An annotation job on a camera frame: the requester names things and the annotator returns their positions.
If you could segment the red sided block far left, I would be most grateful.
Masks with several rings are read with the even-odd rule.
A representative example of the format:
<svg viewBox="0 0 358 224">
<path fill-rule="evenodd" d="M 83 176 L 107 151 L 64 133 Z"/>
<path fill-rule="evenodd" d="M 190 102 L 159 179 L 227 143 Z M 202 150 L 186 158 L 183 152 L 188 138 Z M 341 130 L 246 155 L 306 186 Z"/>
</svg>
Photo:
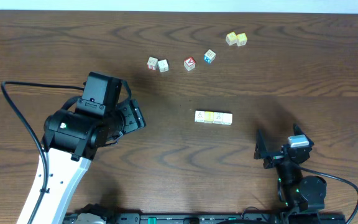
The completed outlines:
<svg viewBox="0 0 358 224">
<path fill-rule="evenodd" d="M 147 68 L 149 70 L 156 70 L 158 67 L 158 59 L 154 57 L 149 57 L 147 61 Z"/>
</svg>

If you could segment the yellow block far left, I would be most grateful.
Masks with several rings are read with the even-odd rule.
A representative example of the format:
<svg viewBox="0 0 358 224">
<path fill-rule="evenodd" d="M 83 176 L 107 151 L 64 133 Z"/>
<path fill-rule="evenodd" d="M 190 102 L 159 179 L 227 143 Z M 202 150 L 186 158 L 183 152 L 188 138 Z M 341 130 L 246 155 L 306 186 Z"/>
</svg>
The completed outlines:
<svg viewBox="0 0 358 224">
<path fill-rule="evenodd" d="M 237 43 L 237 34 L 235 32 L 230 32 L 226 35 L 226 42 L 228 45 L 234 45 Z"/>
</svg>

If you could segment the yellow top block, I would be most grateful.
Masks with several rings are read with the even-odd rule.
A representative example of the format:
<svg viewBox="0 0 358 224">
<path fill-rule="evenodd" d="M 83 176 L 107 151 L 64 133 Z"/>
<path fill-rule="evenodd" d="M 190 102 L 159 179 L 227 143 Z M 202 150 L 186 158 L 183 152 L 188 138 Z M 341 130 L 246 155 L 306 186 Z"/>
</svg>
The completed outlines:
<svg viewBox="0 0 358 224">
<path fill-rule="evenodd" d="M 214 121 L 214 112 L 213 111 L 205 111 L 204 112 L 204 123 L 213 123 Z"/>
</svg>

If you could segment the red A letter block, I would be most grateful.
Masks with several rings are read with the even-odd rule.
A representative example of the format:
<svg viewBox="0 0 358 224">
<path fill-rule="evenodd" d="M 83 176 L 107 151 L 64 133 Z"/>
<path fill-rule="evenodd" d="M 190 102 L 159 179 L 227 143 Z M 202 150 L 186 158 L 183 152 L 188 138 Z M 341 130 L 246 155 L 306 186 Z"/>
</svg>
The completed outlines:
<svg viewBox="0 0 358 224">
<path fill-rule="evenodd" d="M 196 62 L 193 57 L 188 57 L 184 60 L 184 67 L 187 71 L 190 71 L 196 67 Z"/>
</svg>

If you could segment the yellow block far right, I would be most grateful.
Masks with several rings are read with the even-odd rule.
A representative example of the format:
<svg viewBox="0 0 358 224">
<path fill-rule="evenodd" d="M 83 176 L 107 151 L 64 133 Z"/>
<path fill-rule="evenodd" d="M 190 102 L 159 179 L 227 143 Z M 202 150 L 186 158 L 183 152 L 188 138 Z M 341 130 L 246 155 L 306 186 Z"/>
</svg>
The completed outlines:
<svg viewBox="0 0 358 224">
<path fill-rule="evenodd" d="M 244 46 L 248 41 L 248 38 L 245 33 L 237 34 L 237 46 Z"/>
</svg>

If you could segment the wooden A block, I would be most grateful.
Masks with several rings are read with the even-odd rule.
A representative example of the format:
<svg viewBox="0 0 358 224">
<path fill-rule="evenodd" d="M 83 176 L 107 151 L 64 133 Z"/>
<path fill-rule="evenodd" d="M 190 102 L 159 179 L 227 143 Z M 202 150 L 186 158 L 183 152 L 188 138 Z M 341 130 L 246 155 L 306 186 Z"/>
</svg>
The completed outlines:
<svg viewBox="0 0 358 224">
<path fill-rule="evenodd" d="M 195 122 L 203 123 L 204 122 L 204 111 L 195 111 Z"/>
</svg>

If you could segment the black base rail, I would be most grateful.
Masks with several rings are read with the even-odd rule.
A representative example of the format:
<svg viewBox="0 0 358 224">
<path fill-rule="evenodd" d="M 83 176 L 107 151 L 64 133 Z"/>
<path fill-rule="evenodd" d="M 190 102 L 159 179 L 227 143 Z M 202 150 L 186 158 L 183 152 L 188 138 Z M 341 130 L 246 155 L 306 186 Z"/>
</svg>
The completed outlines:
<svg viewBox="0 0 358 224">
<path fill-rule="evenodd" d="M 81 213 L 66 216 L 63 219 L 63 224 L 217 224 L 228 221 L 231 223 L 282 223 L 278 216 L 263 213 L 246 213 L 244 215 L 141 215 L 139 213 L 120 213 L 110 217 Z"/>
</svg>

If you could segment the blue sided letter block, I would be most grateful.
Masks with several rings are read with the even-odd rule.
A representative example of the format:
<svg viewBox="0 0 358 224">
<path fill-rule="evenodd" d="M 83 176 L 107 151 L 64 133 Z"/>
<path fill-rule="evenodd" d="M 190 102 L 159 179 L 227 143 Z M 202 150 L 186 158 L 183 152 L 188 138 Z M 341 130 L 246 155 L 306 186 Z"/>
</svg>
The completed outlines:
<svg viewBox="0 0 358 224">
<path fill-rule="evenodd" d="M 206 63 L 212 63 L 212 61 L 216 58 L 216 53 L 214 51 L 212 51 L 211 49 L 209 49 L 205 54 L 204 54 L 204 61 Z"/>
</svg>

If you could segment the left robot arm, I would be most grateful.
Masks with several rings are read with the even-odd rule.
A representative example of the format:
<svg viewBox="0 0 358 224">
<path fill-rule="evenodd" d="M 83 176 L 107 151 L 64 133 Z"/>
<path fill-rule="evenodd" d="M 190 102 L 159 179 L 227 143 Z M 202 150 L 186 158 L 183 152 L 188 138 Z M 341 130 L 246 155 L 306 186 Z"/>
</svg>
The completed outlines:
<svg viewBox="0 0 358 224">
<path fill-rule="evenodd" d="M 81 96 L 44 123 L 42 155 L 18 223 L 62 223 L 72 196 L 99 148 L 145 127 L 139 104 L 119 101 L 125 80 L 91 72 Z"/>
</svg>

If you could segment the wooden block with M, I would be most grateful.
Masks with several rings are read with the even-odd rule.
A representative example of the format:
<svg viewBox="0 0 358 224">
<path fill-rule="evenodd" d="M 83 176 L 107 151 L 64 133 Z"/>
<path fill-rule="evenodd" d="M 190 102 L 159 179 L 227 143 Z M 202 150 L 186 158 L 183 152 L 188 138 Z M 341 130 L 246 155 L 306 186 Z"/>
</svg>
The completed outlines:
<svg viewBox="0 0 358 224">
<path fill-rule="evenodd" d="M 231 125 L 232 124 L 232 114 L 231 113 L 223 113 L 222 124 L 224 124 L 224 125 Z"/>
</svg>

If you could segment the wooden block with figure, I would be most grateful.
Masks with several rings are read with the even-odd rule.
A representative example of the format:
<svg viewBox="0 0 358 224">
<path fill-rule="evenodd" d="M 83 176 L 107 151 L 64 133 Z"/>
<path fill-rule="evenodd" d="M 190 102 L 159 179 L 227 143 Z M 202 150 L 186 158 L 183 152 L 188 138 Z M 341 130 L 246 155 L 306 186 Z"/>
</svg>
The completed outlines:
<svg viewBox="0 0 358 224">
<path fill-rule="evenodd" d="M 213 118 L 213 123 L 214 124 L 222 124 L 223 123 L 223 114 L 221 112 L 214 112 L 214 118 Z"/>
</svg>

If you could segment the plain wooden block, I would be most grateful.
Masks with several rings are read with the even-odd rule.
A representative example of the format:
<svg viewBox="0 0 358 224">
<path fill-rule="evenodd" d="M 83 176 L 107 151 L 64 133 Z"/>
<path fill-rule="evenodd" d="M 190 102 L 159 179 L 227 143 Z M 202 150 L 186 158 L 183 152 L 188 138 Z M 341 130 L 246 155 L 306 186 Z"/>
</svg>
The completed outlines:
<svg viewBox="0 0 358 224">
<path fill-rule="evenodd" d="M 158 61 L 158 68 L 160 70 L 160 72 L 167 72 L 169 71 L 169 64 L 168 61 L 166 59 L 164 60 L 159 60 Z"/>
</svg>

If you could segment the yellow block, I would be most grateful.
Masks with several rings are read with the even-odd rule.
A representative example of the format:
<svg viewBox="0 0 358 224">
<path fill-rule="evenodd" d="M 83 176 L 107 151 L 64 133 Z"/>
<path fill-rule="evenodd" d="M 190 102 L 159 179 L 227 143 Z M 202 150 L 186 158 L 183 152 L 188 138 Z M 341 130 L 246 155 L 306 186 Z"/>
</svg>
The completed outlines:
<svg viewBox="0 0 358 224">
<path fill-rule="evenodd" d="M 204 123 L 213 123 L 214 121 L 214 112 L 213 111 L 205 111 L 204 112 Z"/>
<path fill-rule="evenodd" d="M 237 34 L 237 46 L 244 46 L 248 41 L 248 38 L 245 33 Z"/>
<path fill-rule="evenodd" d="M 237 43 L 237 34 L 235 32 L 230 32 L 226 35 L 226 42 L 228 45 L 234 45 Z"/>
</svg>

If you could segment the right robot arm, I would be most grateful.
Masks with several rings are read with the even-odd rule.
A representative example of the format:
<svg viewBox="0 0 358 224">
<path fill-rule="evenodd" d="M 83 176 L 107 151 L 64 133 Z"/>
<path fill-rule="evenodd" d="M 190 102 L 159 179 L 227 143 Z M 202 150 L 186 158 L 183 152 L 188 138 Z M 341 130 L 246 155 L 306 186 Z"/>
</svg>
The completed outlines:
<svg viewBox="0 0 358 224">
<path fill-rule="evenodd" d="M 303 176 L 300 164 L 310 158 L 314 142 L 298 125 L 293 135 L 278 151 L 269 151 L 258 130 L 254 159 L 262 159 L 265 169 L 275 168 L 278 174 L 278 195 L 287 208 L 278 213 L 281 223 L 319 223 L 318 212 L 324 208 L 326 181 L 318 176 Z"/>
</svg>

